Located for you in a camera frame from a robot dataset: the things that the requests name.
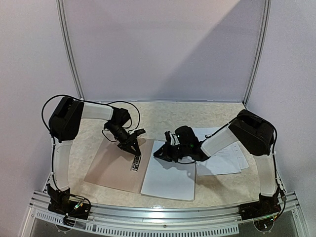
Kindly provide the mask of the brown paper folder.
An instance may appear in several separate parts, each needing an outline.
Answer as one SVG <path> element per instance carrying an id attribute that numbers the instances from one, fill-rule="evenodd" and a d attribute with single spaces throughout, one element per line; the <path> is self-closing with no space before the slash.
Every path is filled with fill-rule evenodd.
<path id="1" fill-rule="evenodd" d="M 134 155 L 104 139 L 84 178 L 84 181 L 139 194 L 143 185 L 154 140 L 139 139 L 141 160 L 137 171 L 133 171 Z"/>

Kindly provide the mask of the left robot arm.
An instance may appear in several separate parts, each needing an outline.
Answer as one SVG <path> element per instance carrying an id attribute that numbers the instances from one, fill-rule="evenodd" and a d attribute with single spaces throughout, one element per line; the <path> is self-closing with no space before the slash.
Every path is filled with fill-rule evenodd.
<path id="1" fill-rule="evenodd" d="M 61 100 L 49 121 L 44 123 L 52 143 L 51 172 L 46 184 L 50 197 L 70 193 L 68 179 L 70 150 L 82 119 L 105 121 L 104 129 L 113 135 L 118 147 L 134 155 L 135 160 L 141 158 L 137 138 L 144 134 L 145 130 L 136 128 L 127 131 L 125 124 L 131 121 L 127 109 L 114 107 L 111 103 L 85 101 L 69 95 L 61 94 L 60 97 Z"/>

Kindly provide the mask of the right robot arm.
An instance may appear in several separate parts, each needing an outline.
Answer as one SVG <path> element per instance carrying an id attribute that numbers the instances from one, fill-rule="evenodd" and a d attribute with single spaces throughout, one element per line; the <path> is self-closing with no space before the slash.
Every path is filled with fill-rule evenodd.
<path id="1" fill-rule="evenodd" d="M 166 162 L 179 163 L 184 157 L 204 162 L 222 149 L 238 143 L 255 159 L 259 175 L 259 195 L 263 198 L 255 205 L 259 215 L 266 215 L 274 208 L 272 197 L 286 200 L 285 188 L 279 178 L 276 165 L 276 127 L 266 119 L 241 110 L 235 118 L 211 135 L 198 139 L 193 128 L 183 125 L 175 131 L 165 132 L 165 142 L 153 156 Z"/>

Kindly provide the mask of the metal folder clip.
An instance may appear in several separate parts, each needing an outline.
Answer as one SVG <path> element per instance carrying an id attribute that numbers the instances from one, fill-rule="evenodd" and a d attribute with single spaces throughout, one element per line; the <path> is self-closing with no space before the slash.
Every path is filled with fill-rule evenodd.
<path id="1" fill-rule="evenodd" d="M 141 156 L 135 156 L 130 170 L 133 172 L 137 172 L 139 169 L 140 162 L 141 162 Z"/>

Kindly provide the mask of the stack of printed papers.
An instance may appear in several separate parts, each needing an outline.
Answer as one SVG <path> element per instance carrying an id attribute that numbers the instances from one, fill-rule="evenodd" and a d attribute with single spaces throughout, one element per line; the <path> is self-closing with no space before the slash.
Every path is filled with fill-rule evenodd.
<path id="1" fill-rule="evenodd" d="M 197 176 L 241 173 L 249 168 L 242 146 L 234 142 L 204 162 L 196 162 Z"/>

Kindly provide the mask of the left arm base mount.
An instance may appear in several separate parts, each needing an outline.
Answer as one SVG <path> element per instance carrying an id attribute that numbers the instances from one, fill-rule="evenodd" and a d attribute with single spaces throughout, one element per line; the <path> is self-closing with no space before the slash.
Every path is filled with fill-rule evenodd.
<path id="1" fill-rule="evenodd" d="M 66 217 L 74 217 L 87 220 L 91 210 L 89 199 L 70 193 L 70 189 L 60 192 L 47 185 L 47 193 L 50 197 L 48 210 Z"/>

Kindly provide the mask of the aluminium front rail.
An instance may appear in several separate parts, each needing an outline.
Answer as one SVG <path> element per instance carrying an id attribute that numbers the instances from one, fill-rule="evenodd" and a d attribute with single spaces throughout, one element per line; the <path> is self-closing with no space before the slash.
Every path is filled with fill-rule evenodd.
<path id="1" fill-rule="evenodd" d="M 136 208 L 92 204 L 89 220 L 119 220 L 141 223 L 241 222 L 238 205 L 201 208 Z"/>

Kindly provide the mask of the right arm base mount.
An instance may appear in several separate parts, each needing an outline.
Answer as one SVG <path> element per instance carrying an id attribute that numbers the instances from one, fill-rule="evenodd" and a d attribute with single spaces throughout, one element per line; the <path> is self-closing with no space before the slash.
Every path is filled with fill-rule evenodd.
<path id="1" fill-rule="evenodd" d="M 281 214 L 282 208 L 277 197 L 259 195 L 259 200 L 238 206 L 238 213 L 242 220 L 249 220 L 272 214 Z"/>

